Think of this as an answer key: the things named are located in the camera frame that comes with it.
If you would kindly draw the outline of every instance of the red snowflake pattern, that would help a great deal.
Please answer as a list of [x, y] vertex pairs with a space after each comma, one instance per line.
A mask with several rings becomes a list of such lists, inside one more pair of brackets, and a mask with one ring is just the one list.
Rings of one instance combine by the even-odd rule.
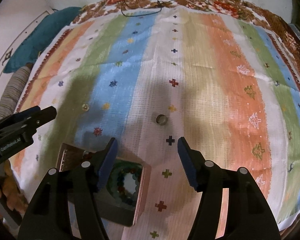
[[101, 135], [102, 134], [102, 129], [100, 127], [97, 127], [94, 129], [93, 134], [95, 136]]

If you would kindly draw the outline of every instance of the cable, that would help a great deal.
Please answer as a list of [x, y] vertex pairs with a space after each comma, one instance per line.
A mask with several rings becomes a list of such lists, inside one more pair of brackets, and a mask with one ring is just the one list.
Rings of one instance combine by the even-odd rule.
[[151, 7], [149, 7], [149, 8], [141, 8], [141, 9], [153, 9], [153, 8], [158, 8], [158, 7], [159, 7], [160, 10], [159, 10], [159, 11], [156, 11], [156, 12], [147, 13], [147, 14], [140, 14], [140, 15], [127, 15], [127, 14], [124, 14], [123, 11], [122, 11], [122, 6], [123, 6], [123, 4], [125, 4], [125, 5], [126, 5], [128, 8], [130, 8], [130, 9], [137, 9], [137, 8], [132, 8], [132, 7], [130, 7], [130, 6], [126, 3], [126, 0], [123, 0], [122, 3], [121, 3], [121, 13], [122, 13], [122, 15], [124, 15], [125, 17], [139, 17], [139, 16], [152, 15], [152, 14], [156, 14], [156, 13], [161, 12], [161, 11], [162, 11], [162, 8], [163, 8], [163, 5], [164, 5], [165, 3], [169, 3], [169, 2], [172, 2], [172, 1], [174, 1], [174, 0], [170, 0], [170, 1], [166, 1], [166, 2], [157, 0], [157, 5], [151, 6]]

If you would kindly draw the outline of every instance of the green stripe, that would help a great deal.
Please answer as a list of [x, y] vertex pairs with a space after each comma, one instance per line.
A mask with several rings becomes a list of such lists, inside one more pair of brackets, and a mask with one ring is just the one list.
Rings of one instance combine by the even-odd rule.
[[[285, 198], [287, 197], [287, 194], [289, 194], [290, 197], [288, 198], [288, 201], [284, 202], [282, 205], [277, 218], [277, 222], [279, 223], [295, 213], [295, 205], [298, 201], [298, 192], [300, 190], [300, 125], [290, 93], [290, 87], [286, 85], [282, 72], [273, 59], [270, 51], [265, 46], [257, 30], [253, 26], [243, 22], [241, 22], [240, 25], [245, 27], [243, 33], [248, 37], [252, 37], [252, 39], [247, 40], [250, 41], [253, 48], [256, 50], [260, 64], [266, 70], [267, 75], [281, 84], [280, 86], [273, 85], [273, 89], [286, 123], [287, 132], [291, 132], [292, 134], [292, 139], [288, 141], [287, 170], [290, 169], [290, 163], [294, 162], [294, 165], [293, 170], [287, 174], [287, 185], [285, 190]], [[264, 65], [265, 63], [268, 63], [270, 67], [266, 68]]]
[[80, 67], [73, 71], [72, 80], [66, 87], [67, 92], [57, 110], [53, 127], [44, 139], [47, 145], [39, 158], [40, 178], [43, 178], [48, 169], [56, 166], [61, 144], [73, 143], [77, 120], [84, 112], [82, 105], [89, 101], [91, 90], [99, 74], [99, 65], [107, 60], [112, 44], [117, 40], [127, 21], [128, 17], [122, 15], [110, 21], [89, 46]]

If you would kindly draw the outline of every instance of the striped cushion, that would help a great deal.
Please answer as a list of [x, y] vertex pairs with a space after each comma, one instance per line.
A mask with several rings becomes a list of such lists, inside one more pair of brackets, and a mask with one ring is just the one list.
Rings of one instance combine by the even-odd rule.
[[32, 63], [27, 63], [12, 75], [0, 99], [0, 120], [14, 113], [32, 67]]

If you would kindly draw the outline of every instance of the striped blanket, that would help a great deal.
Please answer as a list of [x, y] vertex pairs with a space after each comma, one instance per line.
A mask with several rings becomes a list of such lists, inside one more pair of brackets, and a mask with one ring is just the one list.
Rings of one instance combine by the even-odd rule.
[[[148, 12], [67, 26], [35, 63], [18, 111], [52, 105], [58, 115], [11, 158], [27, 199], [61, 143], [97, 151], [115, 137], [119, 156], [152, 170], [145, 211], [131, 228], [105, 223], [110, 239], [186, 239], [201, 194], [178, 157], [184, 136], [221, 168], [247, 167], [286, 228], [300, 213], [300, 77], [288, 50], [271, 31], [230, 15]], [[158, 114], [166, 125], [155, 123]]]

